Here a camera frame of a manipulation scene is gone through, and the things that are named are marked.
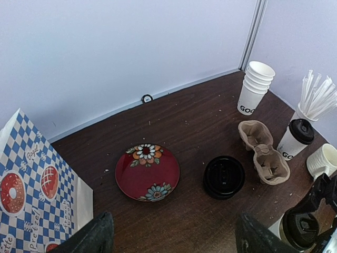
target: black coffee lid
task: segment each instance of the black coffee lid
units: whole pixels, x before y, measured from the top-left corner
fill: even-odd
[[[204,173],[204,188],[215,199],[229,199],[240,191],[244,178],[240,162],[223,155],[208,163]]]
[[[289,124],[289,130],[294,138],[302,144],[309,145],[314,141],[314,128],[308,120],[292,120]]]
[[[285,213],[282,226],[287,241],[297,250],[309,249],[320,231],[319,223],[311,213]]]

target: paper coffee cup with black lid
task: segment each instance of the paper coffee cup with black lid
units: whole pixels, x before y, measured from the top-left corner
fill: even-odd
[[[314,135],[314,129],[308,120],[292,120],[277,150],[289,161],[314,141]]]

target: stack of white paper cups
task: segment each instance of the stack of white paper cups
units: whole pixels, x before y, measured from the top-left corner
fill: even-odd
[[[254,112],[265,93],[268,92],[275,74],[270,66],[262,62],[249,63],[237,103],[239,112],[244,115],[251,115]]]

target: white paper cup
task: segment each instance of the white paper cup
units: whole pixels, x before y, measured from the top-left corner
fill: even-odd
[[[295,155],[300,153],[303,149],[305,149],[308,145],[305,145],[299,142],[295,137],[291,134],[289,130],[289,126],[286,128],[286,132],[282,137],[279,145],[277,146],[277,150],[284,157],[286,161],[289,161],[294,158]]]
[[[244,77],[243,84],[251,87],[253,90],[265,91],[269,89],[269,85],[260,85],[258,83],[250,81],[247,76]]]
[[[337,150],[333,145],[324,144],[306,160],[310,175],[316,180],[321,174],[331,176],[337,170]]]
[[[249,63],[250,72],[254,75],[261,77],[261,79],[271,78],[276,75],[275,71],[263,62],[251,61]]]
[[[242,85],[239,101],[237,102],[237,110],[243,115],[252,115],[267,92],[268,90],[256,91],[246,85]]]
[[[302,112],[302,110],[301,110],[301,108],[300,108],[300,103],[297,105],[297,108],[296,108],[296,110],[295,110],[295,112],[294,112],[294,114],[293,114],[293,116],[292,116],[292,118],[291,118],[291,120],[290,121],[292,121],[292,120],[296,120],[296,119],[305,119],[305,120],[308,120],[311,124],[312,123],[314,123],[314,122],[316,122],[318,119],[311,119],[311,118],[308,118],[303,112]]]
[[[259,84],[259,85],[270,85],[271,82],[272,82],[272,80],[273,80],[272,79],[270,81],[265,81],[265,80],[259,79],[258,77],[252,75],[251,72],[249,72],[249,71],[246,71],[245,78],[247,78],[251,82],[255,82],[255,83]]]

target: blue flower design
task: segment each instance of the blue flower design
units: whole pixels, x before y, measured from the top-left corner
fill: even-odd
[[[141,201],[158,201],[165,198],[173,188],[170,184],[163,183],[163,186],[158,186],[156,183],[154,183],[150,188],[147,190],[147,194],[145,196],[141,196],[138,198],[138,200]]]

